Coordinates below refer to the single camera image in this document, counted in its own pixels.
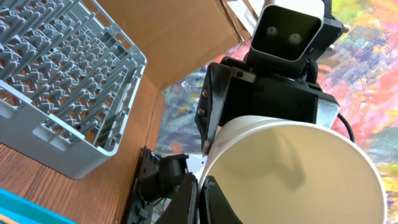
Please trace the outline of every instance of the wooden table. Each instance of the wooden table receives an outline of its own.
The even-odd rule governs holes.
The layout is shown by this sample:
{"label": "wooden table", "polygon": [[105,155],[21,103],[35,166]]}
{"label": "wooden table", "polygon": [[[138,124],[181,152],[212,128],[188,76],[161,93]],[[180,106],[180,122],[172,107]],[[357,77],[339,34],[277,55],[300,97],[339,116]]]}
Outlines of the wooden table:
{"label": "wooden table", "polygon": [[143,77],[118,153],[80,180],[0,144],[0,188],[77,223],[120,223],[140,148],[155,148],[163,104]]}

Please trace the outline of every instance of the gray plastic dish rack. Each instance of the gray plastic dish rack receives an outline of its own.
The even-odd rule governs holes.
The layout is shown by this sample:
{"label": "gray plastic dish rack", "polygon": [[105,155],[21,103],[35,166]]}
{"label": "gray plastic dish rack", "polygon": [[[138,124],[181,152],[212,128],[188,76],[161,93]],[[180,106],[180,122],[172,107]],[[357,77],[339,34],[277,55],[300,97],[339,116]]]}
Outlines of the gray plastic dish rack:
{"label": "gray plastic dish rack", "polygon": [[91,3],[0,0],[0,142],[74,179],[118,151],[147,63]]}

